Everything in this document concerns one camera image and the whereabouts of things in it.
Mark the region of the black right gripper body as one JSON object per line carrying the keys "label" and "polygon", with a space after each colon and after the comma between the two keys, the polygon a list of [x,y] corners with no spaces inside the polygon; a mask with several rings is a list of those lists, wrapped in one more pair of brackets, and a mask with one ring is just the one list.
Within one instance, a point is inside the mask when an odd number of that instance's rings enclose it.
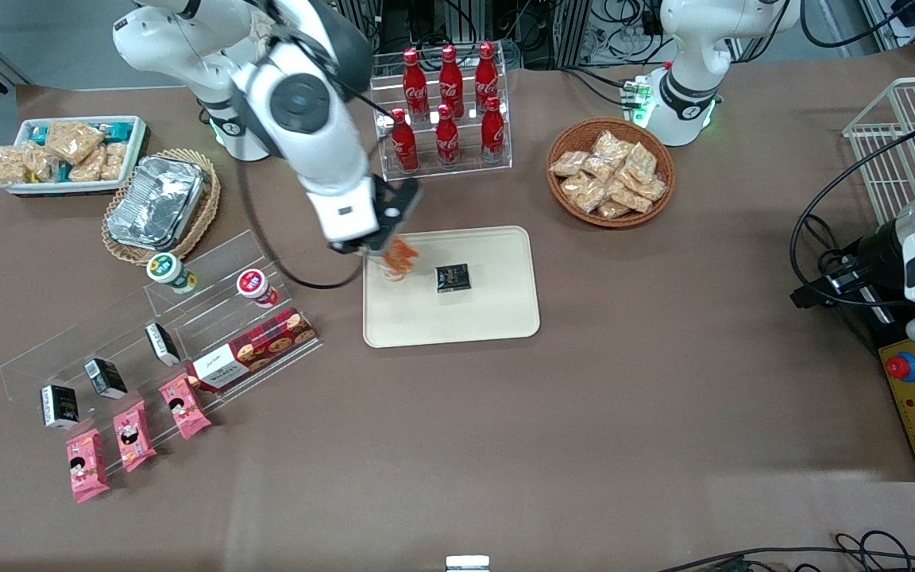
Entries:
{"label": "black right gripper body", "polygon": [[396,233],[399,232],[414,210],[400,210],[400,181],[390,184],[380,176],[372,177],[374,185],[372,206],[379,225],[378,229],[381,226],[395,226]]}

